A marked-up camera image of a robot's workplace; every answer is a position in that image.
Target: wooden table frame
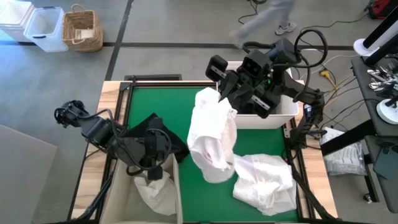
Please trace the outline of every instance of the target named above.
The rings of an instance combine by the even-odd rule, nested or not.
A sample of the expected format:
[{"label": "wooden table frame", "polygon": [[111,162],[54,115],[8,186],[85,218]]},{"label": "wooden table frame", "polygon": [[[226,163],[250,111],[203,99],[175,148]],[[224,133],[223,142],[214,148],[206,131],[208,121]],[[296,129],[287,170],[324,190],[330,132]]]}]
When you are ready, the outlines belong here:
[{"label": "wooden table frame", "polygon": [[[204,81],[177,81],[181,84],[187,83],[212,83],[212,82],[204,82]],[[123,91],[122,95],[119,95],[120,90],[123,88],[127,88],[131,82],[129,81],[107,81],[104,82],[103,88],[101,91],[101,98],[99,99],[97,111],[101,111],[105,108],[108,108],[115,114],[116,120],[123,124],[124,119],[126,118],[126,108],[129,107],[127,104],[129,99],[129,92]],[[159,83],[159,81],[138,81],[140,85],[148,85],[151,86],[154,83]],[[176,83],[176,81],[162,81],[162,83]],[[303,114],[302,114],[302,103],[299,103],[299,111],[300,113],[291,120],[286,123],[284,128],[286,131],[289,131],[294,125],[299,123]],[[108,118],[107,113],[101,114],[101,117]],[[319,142],[307,136],[307,145],[313,147],[320,147]],[[86,155],[96,151],[97,148],[88,145],[86,149]],[[84,161],[82,164],[81,174],[79,181],[76,185],[76,191],[74,199],[72,200],[71,209],[69,218],[77,218],[79,217],[86,209],[86,207],[93,201],[97,193],[100,191],[101,184],[105,182],[107,179],[107,175],[104,175],[105,167],[111,167],[112,160],[109,156],[102,152],[97,152],[90,156],[87,161]],[[333,195],[331,193],[328,176],[326,173],[326,167],[323,162],[323,156],[321,150],[305,148],[299,152],[299,155],[294,159],[294,164],[297,170],[301,173],[301,175],[307,176],[307,183],[310,187],[310,190],[319,200],[319,202],[325,207],[325,209],[333,215],[337,217],[337,211],[335,207],[335,202],[333,200]],[[299,201],[298,208],[300,208],[300,216],[304,218],[320,218],[318,213],[313,211],[311,205],[307,203],[306,196],[300,187],[298,187],[298,195]],[[95,214],[92,218],[99,218],[100,214]]]}]

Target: green table surface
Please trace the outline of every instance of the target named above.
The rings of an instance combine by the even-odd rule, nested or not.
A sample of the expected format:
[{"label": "green table surface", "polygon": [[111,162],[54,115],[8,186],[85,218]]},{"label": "green table surface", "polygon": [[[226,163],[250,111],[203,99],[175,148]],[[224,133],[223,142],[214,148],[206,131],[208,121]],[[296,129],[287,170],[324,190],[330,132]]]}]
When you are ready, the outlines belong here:
[{"label": "green table surface", "polygon": [[[134,127],[155,112],[164,124],[187,143],[195,95],[202,88],[135,88],[129,125]],[[239,129],[234,153],[281,155],[282,129]],[[180,192],[185,222],[281,222],[297,221],[297,211],[271,217],[232,196],[236,174],[226,182],[210,184],[191,156],[179,164]]]}]

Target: wicker basket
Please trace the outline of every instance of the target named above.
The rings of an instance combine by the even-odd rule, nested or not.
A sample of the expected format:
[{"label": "wicker basket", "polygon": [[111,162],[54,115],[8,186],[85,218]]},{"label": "wicker basket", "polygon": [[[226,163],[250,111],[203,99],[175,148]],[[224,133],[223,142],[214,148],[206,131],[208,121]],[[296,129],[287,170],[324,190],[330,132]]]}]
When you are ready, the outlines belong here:
[{"label": "wicker basket", "polygon": [[77,52],[95,52],[103,45],[103,28],[98,16],[92,10],[85,10],[83,6],[74,4],[72,12],[63,16],[62,41]]}]

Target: concrete floor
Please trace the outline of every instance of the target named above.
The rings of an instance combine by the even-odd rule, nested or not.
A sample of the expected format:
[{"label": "concrete floor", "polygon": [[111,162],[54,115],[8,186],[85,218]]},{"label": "concrete floor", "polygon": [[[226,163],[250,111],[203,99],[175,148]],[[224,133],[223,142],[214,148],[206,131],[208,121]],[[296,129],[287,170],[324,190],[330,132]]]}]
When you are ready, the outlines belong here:
[{"label": "concrete floor", "polygon": [[[127,0],[31,1],[36,7],[60,6],[65,12],[74,3],[95,10],[104,27],[105,42],[116,41],[127,5]],[[298,27],[286,37],[294,41],[299,30],[306,26],[355,20],[363,15],[367,3],[367,0],[296,1],[291,19]],[[259,6],[260,10],[267,5]],[[225,44],[229,31],[240,26],[236,20],[250,13],[252,9],[245,0],[134,0],[122,38],[123,42],[130,43]],[[379,23],[365,17],[354,24],[337,24],[321,31],[330,45],[350,46],[354,40],[366,37]],[[274,42],[278,39],[274,35],[275,27],[275,24],[264,27],[250,40]],[[52,172],[52,181],[57,183],[53,188],[61,188],[63,193],[47,188],[36,210],[35,223],[65,220],[86,142],[79,129],[63,129],[57,125],[52,113],[56,107],[73,99],[82,100],[87,110],[94,112],[114,48],[104,47],[93,54],[79,54],[72,50],[47,54],[36,46],[1,45],[1,40],[9,38],[0,33],[0,124],[56,145],[67,161],[64,170]],[[305,40],[320,44],[312,35]],[[244,57],[242,51],[233,49],[121,47],[111,79],[123,80],[125,75],[181,73],[184,80],[206,80],[205,68],[214,54],[226,60],[242,60]],[[311,62],[320,58],[320,52],[315,50],[304,54]],[[328,58],[335,55],[355,53],[332,50]],[[338,82],[352,74],[350,66],[350,58],[344,57],[327,64]],[[300,69],[300,73],[303,75],[306,71]],[[354,86],[358,86],[356,81],[345,88]],[[331,89],[330,83],[317,73],[312,75],[310,87],[323,91]],[[349,91],[327,107],[325,113],[334,116],[360,99],[359,90]],[[342,125],[350,129],[368,118],[363,108],[345,119]],[[384,202],[368,205],[362,200],[366,193],[362,177],[330,177],[330,182],[340,218],[354,222],[396,223],[398,216],[389,213]]]}]

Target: white cloth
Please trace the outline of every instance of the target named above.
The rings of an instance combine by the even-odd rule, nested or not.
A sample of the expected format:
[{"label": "white cloth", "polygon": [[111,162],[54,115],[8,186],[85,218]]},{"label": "white cloth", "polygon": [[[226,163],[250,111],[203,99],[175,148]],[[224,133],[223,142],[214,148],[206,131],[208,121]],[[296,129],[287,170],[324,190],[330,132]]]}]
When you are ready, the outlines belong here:
[{"label": "white cloth", "polygon": [[176,188],[170,174],[163,171],[163,178],[147,184],[144,177],[135,177],[134,183],[143,201],[154,211],[162,215],[176,214]]},{"label": "white cloth", "polygon": [[196,94],[187,139],[193,161],[210,183],[224,182],[234,174],[237,111],[227,98],[218,102],[220,97],[212,88]]},{"label": "white cloth", "polygon": [[237,156],[239,175],[233,197],[256,207],[263,215],[296,209],[296,181],[292,169],[279,156]]}]

